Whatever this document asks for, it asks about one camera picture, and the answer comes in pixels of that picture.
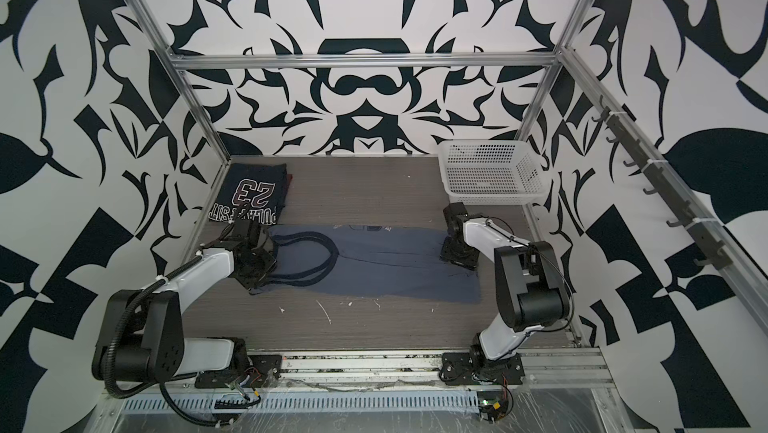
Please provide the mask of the navy tank top red trim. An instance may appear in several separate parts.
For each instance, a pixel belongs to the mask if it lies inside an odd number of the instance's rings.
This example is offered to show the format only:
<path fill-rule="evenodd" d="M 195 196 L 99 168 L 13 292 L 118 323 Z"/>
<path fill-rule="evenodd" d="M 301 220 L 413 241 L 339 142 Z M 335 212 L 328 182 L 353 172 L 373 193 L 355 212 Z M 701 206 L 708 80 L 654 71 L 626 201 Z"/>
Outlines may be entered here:
<path fill-rule="evenodd" d="M 286 164 L 234 164 L 222 182 L 207 219 L 228 223 L 236 213 L 244 213 L 262 225 L 276 225 L 285 207 L 291 180 Z"/>

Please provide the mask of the blue-grey tank top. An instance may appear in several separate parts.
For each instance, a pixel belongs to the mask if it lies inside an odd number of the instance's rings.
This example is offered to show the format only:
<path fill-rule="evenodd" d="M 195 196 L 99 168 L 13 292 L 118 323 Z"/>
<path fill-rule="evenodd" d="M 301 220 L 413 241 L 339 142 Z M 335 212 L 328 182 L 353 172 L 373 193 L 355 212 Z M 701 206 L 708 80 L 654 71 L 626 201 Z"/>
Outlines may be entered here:
<path fill-rule="evenodd" d="M 422 228 L 276 225 L 276 268 L 253 295 L 294 287 L 331 295 L 476 304 L 477 273 L 440 258 L 446 234 Z"/>

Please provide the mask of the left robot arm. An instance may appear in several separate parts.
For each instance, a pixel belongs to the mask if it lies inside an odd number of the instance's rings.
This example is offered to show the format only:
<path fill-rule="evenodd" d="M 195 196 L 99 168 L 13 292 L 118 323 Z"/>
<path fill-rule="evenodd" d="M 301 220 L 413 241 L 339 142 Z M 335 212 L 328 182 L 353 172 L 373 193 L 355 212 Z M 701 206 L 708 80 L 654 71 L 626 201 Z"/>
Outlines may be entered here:
<path fill-rule="evenodd" d="M 141 289 L 123 289 L 107 303 L 92 360 L 92 375 L 114 398 L 204 373 L 243 377 L 251 362 L 240 338 L 188 338 L 184 312 L 208 290 L 233 279 L 247 290 L 276 266 L 267 227 L 237 219 L 193 258 Z"/>

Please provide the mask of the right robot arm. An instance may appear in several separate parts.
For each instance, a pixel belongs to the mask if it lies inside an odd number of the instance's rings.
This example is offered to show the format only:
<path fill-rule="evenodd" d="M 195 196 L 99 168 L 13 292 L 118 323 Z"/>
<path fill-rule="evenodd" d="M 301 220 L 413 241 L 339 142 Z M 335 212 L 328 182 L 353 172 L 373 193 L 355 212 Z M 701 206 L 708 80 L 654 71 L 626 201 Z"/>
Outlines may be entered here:
<path fill-rule="evenodd" d="M 442 260 L 474 269 L 484 256 L 493 264 L 497 315 L 476 335 L 468 361 L 475 381 L 499 382 L 522 371 L 518 350 L 532 336 L 570 323 L 572 294 L 549 243 L 520 238 L 462 203 L 449 204 L 443 215 Z"/>

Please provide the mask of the white plastic laundry basket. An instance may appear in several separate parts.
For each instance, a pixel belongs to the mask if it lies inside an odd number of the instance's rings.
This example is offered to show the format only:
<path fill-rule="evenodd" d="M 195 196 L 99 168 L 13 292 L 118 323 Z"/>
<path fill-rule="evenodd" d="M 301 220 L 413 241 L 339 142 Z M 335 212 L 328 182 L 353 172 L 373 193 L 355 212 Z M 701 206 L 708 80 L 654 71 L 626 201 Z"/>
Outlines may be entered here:
<path fill-rule="evenodd" d="M 453 202 L 526 205 L 545 198 L 551 180 L 522 141 L 455 140 L 438 147 L 441 181 Z"/>

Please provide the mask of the small green circuit board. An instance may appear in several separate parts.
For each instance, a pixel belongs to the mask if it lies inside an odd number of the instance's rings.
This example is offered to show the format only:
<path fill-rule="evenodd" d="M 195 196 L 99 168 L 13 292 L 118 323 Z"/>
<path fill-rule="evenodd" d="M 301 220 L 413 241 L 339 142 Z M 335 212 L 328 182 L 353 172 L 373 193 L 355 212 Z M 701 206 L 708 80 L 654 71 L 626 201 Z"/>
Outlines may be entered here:
<path fill-rule="evenodd" d="M 508 389 L 480 391 L 478 398 L 478 417 L 488 423 L 496 423 L 506 418 L 514 408 L 514 398 Z"/>

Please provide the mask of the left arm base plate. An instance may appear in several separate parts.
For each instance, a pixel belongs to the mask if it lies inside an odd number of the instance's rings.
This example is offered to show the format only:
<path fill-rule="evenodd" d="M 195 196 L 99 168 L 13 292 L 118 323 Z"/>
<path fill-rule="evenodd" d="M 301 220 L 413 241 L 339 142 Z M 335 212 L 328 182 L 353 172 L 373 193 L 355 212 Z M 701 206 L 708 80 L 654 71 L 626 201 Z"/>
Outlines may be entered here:
<path fill-rule="evenodd" d="M 283 356 L 279 354 L 249 355 L 247 360 L 235 358 L 223 370 L 200 373 L 194 383 L 197 389 L 234 388 L 258 389 L 277 381 L 281 376 Z"/>

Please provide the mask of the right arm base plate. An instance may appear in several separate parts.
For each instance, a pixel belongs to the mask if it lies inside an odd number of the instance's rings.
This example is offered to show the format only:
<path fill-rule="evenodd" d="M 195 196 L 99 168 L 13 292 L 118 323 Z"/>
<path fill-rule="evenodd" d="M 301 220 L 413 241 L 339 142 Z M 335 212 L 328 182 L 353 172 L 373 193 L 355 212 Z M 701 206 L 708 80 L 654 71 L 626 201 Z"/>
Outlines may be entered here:
<path fill-rule="evenodd" d="M 521 357 L 488 360 L 480 350 L 443 353 L 438 378 L 448 386 L 523 384 L 525 370 Z"/>

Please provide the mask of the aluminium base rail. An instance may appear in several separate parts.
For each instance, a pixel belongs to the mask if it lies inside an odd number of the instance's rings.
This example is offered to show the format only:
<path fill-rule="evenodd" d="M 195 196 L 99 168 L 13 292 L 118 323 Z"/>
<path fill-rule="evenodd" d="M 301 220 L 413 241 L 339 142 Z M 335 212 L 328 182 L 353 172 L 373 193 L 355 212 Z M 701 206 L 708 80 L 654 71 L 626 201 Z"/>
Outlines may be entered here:
<path fill-rule="evenodd" d="M 407 389 L 500 390 L 524 389 L 603 389 L 615 386 L 607 363 L 596 349 L 533 348 L 518 352 L 525 370 L 523 384 L 448 386 L 438 378 L 443 353 L 464 350 L 341 350 L 341 351 L 259 351 L 249 355 L 283 356 L 281 376 L 258 389 L 197 389 L 196 377 L 202 373 L 180 375 L 167 384 L 171 392 L 252 393 L 269 389 L 307 391 L 379 391 Z"/>

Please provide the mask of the aluminium frame crossbar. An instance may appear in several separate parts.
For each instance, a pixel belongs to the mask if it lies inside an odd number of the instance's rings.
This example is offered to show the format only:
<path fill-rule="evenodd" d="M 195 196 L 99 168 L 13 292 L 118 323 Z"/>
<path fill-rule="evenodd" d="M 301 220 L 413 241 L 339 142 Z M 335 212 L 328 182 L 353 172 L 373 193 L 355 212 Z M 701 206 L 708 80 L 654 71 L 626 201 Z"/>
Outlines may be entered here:
<path fill-rule="evenodd" d="M 555 54 L 551 52 L 170 56 L 171 64 L 177 70 L 184 71 L 250 68 L 528 67 L 549 66 L 555 60 Z"/>

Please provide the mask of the wall hook rail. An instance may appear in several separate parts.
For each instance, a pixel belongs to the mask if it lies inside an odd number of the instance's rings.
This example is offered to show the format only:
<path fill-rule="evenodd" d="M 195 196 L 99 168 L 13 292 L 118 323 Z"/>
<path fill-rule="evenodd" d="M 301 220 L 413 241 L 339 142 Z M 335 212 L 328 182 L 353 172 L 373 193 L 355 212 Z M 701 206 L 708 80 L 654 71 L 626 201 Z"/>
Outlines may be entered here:
<path fill-rule="evenodd" d="M 674 218 L 666 222 L 667 226 L 684 228 L 701 250 L 704 258 L 695 263 L 711 265 L 717 270 L 733 265 L 725 241 L 716 232 L 719 221 L 697 203 L 671 164 L 662 158 L 627 112 L 611 108 L 603 95 L 598 101 L 600 114 L 596 120 L 604 123 L 613 134 L 608 142 L 620 144 L 630 157 L 624 165 L 637 170 L 649 182 L 650 187 L 644 193 L 659 196 L 670 210 Z"/>

